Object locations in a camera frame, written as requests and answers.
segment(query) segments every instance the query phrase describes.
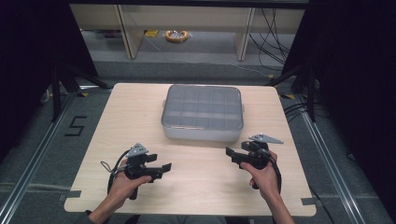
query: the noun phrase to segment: sleeve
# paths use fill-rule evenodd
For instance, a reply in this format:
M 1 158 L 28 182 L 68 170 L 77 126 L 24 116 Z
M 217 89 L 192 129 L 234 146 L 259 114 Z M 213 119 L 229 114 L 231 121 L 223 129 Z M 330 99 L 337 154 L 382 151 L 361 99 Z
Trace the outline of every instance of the sleeve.
M 88 217 L 90 215 L 91 211 L 87 210 L 81 216 L 75 221 L 74 224 L 94 224 L 90 218 Z

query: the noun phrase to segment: wooden tabletop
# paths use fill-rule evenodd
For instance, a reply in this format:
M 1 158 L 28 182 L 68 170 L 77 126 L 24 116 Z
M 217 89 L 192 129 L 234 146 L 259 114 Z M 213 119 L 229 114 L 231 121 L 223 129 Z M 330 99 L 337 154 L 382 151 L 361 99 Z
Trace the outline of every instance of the wooden tabletop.
M 85 158 L 71 190 L 80 197 L 68 198 L 68 212 L 93 210 L 105 197 L 109 172 L 122 152 L 135 143 L 158 154 L 147 167 L 172 162 L 172 170 L 162 179 L 139 188 L 137 199 L 127 200 L 118 213 L 219 216 L 271 216 L 258 190 L 248 181 L 250 174 L 225 155 L 225 147 L 237 152 L 248 137 L 264 133 L 284 142 L 269 144 L 278 155 L 282 174 L 282 197 L 293 216 L 311 217 L 314 205 L 276 89 L 234 86 L 241 91 L 244 128 L 235 143 L 169 139 L 163 132 L 161 116 L 169 84 L 117 84 L 106 104 Z

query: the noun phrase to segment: cable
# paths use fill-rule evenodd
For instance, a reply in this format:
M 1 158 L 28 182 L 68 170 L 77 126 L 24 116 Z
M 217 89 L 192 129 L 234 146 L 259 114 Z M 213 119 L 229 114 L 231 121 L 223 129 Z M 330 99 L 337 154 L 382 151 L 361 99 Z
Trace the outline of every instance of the cable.
M 259 51 L 259 62 L 260 62 L 260 64 L 262 65 L 262 67 L 267 68 L 267 69 L 271 69 L 271 70 L 274 70 L 274 71 L 279 71 L 279 72 L 282 71 L 282 69 L 276 69 L 276 68 L 271 68 L 271 67 L 265 66 L 265 65 L 262 63 L 261 54 L 262 54 L 262 51 L 260 50 L 260 51 Z
M 291 108 L 290 110 L 285 112 L 285 116 L 287 116 L 290 112 L 298 110 L 298 109 L 301 109 L 301 108 L 304 108 L 305 106 L 306 106 L 306 104 L 302 104 L 302 105 L 299 105 L 299 106 L 297 106 L 295 108 Z
M 274 157 L 270 156 L 269 162 L 271 162 L 271 164 L 273 165 L 273 168 L 275 170 L 276 179 L 277 179 L 277 187 L 278 187 L 279 193 L 280 193 L 280 191 L 282 189 L 282 174 L 280 173 L 279 168 L 277 167 L 276 160 L 274 159 Z
M 268 31 L 268 34 L 267 34 L 267 36 L 266 36 L 265 38 L 263 38 L 262 35 L 260 35 L 260 36 L 262 37 L 264 43 L 267 43 L 270 47 L 272 47 L 272 48 L 274 48 L 274 49 L 278 49 L 279 52 L 280 52 L 280 54 L 282 55 L 283 60 L 285 61 L 286 58 L 287 58 L 285 52 L 289 53 L 290 50 L 289 50 L 288 48 L 286 48 L 285 46 L 283 46 L 283 45 L 280 43 L 280 41 L 279 41 L 279 37 L 278 37 L 278 35 L 277 35 L 277 29 L 276 29 L 276 9 L 273 8 L 273 20 L 272 20 L 271 24 L 270 24 L 270 22 L 268 21 L 267 17 L 265 16 L 265 13 L 264 13 L 263 8 L 262 8 L 262 15 L 264 16 L 265 22 L 266 22 L 267 25 L 268 25 L 268 30 L 269 30 L 269 31 Z M 267 42 L 267 37 L 268 37 L 269 34 L 271 34 L 272 37 L 274 38 L 274 40 L 276 41 L 277 47 L 275 47 L 275 46 L 273 46 L 273 45 L 271 45 L 270 43 Z
M 291 119 L 288 120 L 288 123 L 290 123 L 292 120 L 294 120 L 294 119 L 297 118 L 299 115 L 301 115 L 301 114 L 303 114 L 303 113 L 305 113 L 305 112 L 306 112 L 306 110 L 305 110 L 305 111 L 299 111 L 298 113 L 293 114 L 294 116 L 293 116 Z
M 287 113 L 287 110 L 289 110 L 289 109 L 291 109 L 291 108 L 293 108 L 295 106 L 301 106 L 301 105 L 306 105 L 306 103 L 299 103 L 299 104 L 296 104 L 296 105 L 288 106 L 288 107 L 284 108 L 283 111 L 285 111 L 285 113 Z
M 334 219 L 332 219 L 332 215 L 330 214 L 329 210 L 324 205 L 323 201 L 320 199 L 319 195 L 314 191 L 314 189 L 310 185 L 308 185 L 308 187 L 312 191 L 312 193 L 315 195 L 315 197 L 322 203 L 324 211 L 326 212 L 327 216 L 329 217 L 330 222 L 333 224 Z
M 110 178 L 108 179 L 108 183 L 107 183 L 107 193 L 110 192 L 111 186 L 113 185 L 113 181 L 114 181 L 114 177 L 117 174 L 117 168 L 119 167 L 119 164 L 122 160 L 122 158 L 129 152 L 129 150 L 126 150 L 122 153 L 122 155 L 119 157 L 119 159 L 116 162 L 116 165 L 114 166 L 113 170 L 111 170 L 111 174 L 110 174 Z
M 262 40 L 263 40 L 268 46 L 270 46 L 270 47 L 273 48 L 273 49 L 279 49 L 279 47 L 276 47 L 276 46 L 272 45 L 270 42 L 267 41 L 268 35 L 269 35 L 269 33 L 268 33 L 267 36 L 264 38 L 264 37 L 262 36 L 262 33 L 259 33 L 259 36 L 262 38 Z M 287 53 L 289 53 L 289 50 L 288 50 L 288 49 L 282 49 L 282 50 L 285 51 L 285 52 L 287 52 Z
M 271 58 L 273 58 L 274 60 L 276 60 L 277 62 L 284 64 L 285 62 L 281 59 L 279 59 L 278 57 L 275 56 L 275 54 L 271 53 L 270 51 L 264 49 L 262 46 L 265 42 L 263 42 L 261 45 L 259 43 L 257 43 L 257 41 L 253 38 L 253 36 L 251 34 L 249 34 L 251 40 L 253 41 L 253 43 L 256 45 L 256 47 L 260 50 L 260 52 L 264 52 L 266 53 L 268 56 L 270 56 Z

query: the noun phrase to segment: black controller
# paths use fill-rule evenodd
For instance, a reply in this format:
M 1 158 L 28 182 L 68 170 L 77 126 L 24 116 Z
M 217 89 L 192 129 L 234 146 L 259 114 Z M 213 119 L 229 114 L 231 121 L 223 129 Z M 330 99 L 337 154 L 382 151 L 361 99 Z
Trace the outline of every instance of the black controller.
M 157 154 L 148 155 L 148 152 L 149 151 L 139 143 L 136 143 L 130 150 L 125 151 L 117 161 L 114 169 L 108 170 L 111 175 L 108 180 L 107 192 L 110 191 L 117 172 L 123 171 L 129 179 L 137 179 L 140 176 L 150 175 L 151 180 L 149 183 L 153 183 L 155 179 L 161 179 L 164 173 L 171 170 L 172 163 L 165 164 L 162 167 L 147 167 L 145 165 L 146 162 L 157 160 Z M 127 162 L 119 167 L 118 165 L 124 156 L 127 158 Z M 138 188 L 134 190 L 134 193 L 129 199 L 135 200 L 137 198 L 137 189 Z
M 268 149 L 268 144 L 263 142 L 263 135 L 257 134 L 252 137 L 249 137 L 253 141 L 246 141 L 241 143 L 241 148 L 246 150 L 248 154 L 235 152 L 233 149 L 226 147 L 225 154 L 231 157 L 231 162 L 235 162 L 239 165 L 239 169 L 242 169 L 241 162 L 247 162 L 251 164 L 254 168 L 261 170 L 267 166 L 268 162 L 271 162 L 274 170 L 276 172 L 277 184 L 280 192 L 282 177 L 279 172 L 279 169 L 276 165 L 276 160 L 271 156 L 270 151 Z M 270 139 L 273 143 L 283 144 L 283 142 L 276 140 L 274 142 L 273 139 Z M 258 189 L 256 183 L 252 186 L 254 189 Z
M 242 169 L 241 162 L 250 163 L 254 168 L 261 170 L 267 166 L 270 160 L 270 152 L 268 151 L 268 144 L 256 141 L 242 142 L 241 148 L 246 150 L 248 154 L 237 153 L 229 147 L 225 148 L 225 154 L 231 157 L 231 162 L 235 162 L 239 165 L 239 169 Z

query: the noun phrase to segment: plastic storage box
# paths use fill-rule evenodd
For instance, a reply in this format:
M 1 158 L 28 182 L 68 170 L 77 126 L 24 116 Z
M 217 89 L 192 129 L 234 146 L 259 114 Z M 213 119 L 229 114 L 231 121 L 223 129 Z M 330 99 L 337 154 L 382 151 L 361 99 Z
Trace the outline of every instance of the plastic storage box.
M 234 142 L 244 126 L 237 88 L 172 85 L 162 124 L 169 138 Z

